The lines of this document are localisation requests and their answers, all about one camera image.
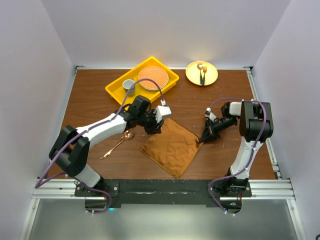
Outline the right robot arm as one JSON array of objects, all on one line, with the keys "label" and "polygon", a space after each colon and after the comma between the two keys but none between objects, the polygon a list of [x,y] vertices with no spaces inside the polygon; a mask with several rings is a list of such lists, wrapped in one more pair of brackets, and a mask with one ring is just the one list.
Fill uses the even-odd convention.
[{"label": "right robot arm", "polygon": [[213,180],[208,187],[215,197],[236,196],[248,191],[251,167],[259,149],[274,132],[271,104],[256,100],[226,102],[221,107],[222,117],[205,111],[205,125],[200,143],[220,138],[220,132],[232,126],[239,127],[240,147],[233,164],[224,177]]}]

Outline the brown cloth napkin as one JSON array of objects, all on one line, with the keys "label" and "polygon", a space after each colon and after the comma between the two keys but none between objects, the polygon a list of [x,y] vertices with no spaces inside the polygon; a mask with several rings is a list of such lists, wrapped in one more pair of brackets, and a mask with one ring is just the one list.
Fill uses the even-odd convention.
[{"label": "brown cloth napkin", "polygon": [[140,151],[174,178],[180,178],[201,149],[197,135],[171,118],[152,135]]}]

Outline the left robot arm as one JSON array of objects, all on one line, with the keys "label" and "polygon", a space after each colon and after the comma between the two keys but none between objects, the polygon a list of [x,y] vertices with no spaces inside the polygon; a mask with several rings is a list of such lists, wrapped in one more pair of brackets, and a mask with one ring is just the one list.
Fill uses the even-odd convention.
[{"label": "left robot arm", "polygon": [[122,106],[108,117],[93,124],[73,128],[64,127],[55,141],[49,158],[68,176],[86,186],[92,196],[99,196],[103,190],[104,178],[87,163],[90,149],[114,135],[141,126],[148,135],[161,133],[164,118],[171,115],[165,101],[156,108],[150,108],[150,101],[137,96],[133,103]]}]

